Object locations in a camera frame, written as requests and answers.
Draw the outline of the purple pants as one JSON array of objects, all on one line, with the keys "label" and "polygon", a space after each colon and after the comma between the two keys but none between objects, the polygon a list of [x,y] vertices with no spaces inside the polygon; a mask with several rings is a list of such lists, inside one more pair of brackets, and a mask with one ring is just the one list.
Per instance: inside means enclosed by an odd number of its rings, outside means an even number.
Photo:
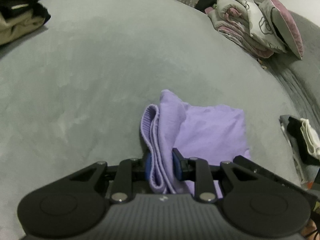
[{"label": "purple pants", "polygon": [[161,92],[159,105],[145,109],[140,132],[149,150],[147,179],[157,194],[194,193],[193,182],[174,175],[174,148],[185,158],[201,158],[210,165],[237,155],[250,158],[242,109],[192,106],[169,90]]}]

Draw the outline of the grey quilted blanket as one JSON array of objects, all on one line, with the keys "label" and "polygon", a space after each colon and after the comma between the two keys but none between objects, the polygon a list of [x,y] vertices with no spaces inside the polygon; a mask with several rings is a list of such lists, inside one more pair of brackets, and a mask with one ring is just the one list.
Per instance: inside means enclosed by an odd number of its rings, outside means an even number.
[{"label": "grey quilted blanket", "polygon": [[299,116],[319,130],[319,26],[292,12],[303,40],[300,60],[292,52],[266,59],[268,69],[292,100]]}]

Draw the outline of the white floral pillow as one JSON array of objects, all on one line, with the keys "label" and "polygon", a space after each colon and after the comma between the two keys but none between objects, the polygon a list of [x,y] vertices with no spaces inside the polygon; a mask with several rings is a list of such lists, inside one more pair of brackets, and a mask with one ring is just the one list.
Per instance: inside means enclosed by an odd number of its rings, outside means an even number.
[{"label": "white floral pillow", "polygon": [[236,0],[242,4],[246,11],[249,22],[250,36],[276,53],[285,53],[286,48],[283,42],[276,37],[268,20],[265,18],[259,7],[253,0]]}]

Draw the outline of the folded floral quilt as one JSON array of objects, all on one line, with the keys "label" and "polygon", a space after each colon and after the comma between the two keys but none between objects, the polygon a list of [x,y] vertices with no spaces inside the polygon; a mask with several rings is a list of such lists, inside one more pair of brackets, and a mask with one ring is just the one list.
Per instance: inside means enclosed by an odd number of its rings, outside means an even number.
[{"label": "folded floral quilt", "polygon": [[217,0],[204,10],[213,27],[254,57],[267,59],[273,51],[250,36],[247,10],[236,0]]}]

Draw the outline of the black garment by curtain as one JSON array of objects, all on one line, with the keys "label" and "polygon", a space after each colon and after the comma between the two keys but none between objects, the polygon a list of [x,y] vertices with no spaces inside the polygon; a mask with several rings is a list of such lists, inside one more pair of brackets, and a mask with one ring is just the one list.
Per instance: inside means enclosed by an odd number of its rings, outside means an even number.
[{"label": "black garment by curtain", "polygon": [[209,7],[212,7],[214,4],[216,4],[216,2],[217,0],[199,0],[194,8],[205,13],[205,10]]}]

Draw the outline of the pink grey pillow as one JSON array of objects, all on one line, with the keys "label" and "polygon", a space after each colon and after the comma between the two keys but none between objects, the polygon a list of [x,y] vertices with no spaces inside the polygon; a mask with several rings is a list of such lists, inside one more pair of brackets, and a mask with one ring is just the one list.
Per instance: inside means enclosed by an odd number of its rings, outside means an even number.
[{"label": "pink grey pillow", "polygon": [[259,7],[276,37],[300,60],[304,54],[303,41],[291,13],[279,0],[253,0]]}]

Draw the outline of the black and beige jacket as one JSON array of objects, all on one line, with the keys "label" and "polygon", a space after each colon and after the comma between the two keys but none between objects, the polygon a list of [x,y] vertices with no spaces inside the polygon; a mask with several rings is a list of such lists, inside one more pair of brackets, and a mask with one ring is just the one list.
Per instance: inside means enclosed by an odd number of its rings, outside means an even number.
[{"label": "black and beige jacket", "polygon": [[39,0],[1,0],[1,45],[36,31],[50,18]]}]

